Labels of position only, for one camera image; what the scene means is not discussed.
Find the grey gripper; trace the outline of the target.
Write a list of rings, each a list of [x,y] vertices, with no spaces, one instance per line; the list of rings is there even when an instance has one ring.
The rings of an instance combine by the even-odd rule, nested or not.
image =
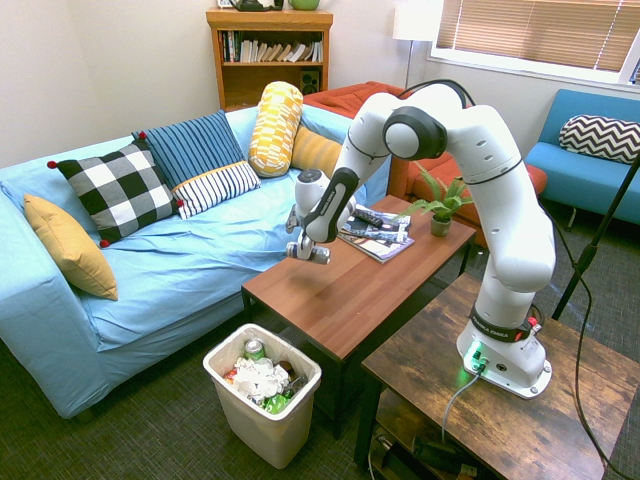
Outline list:
[[[298,205],[293,204],[285,223],[285,229],[288,234],[291,234],[296,228],[300,230],[298,240],[301,241],[306,236],[304,217],[298,212]]]

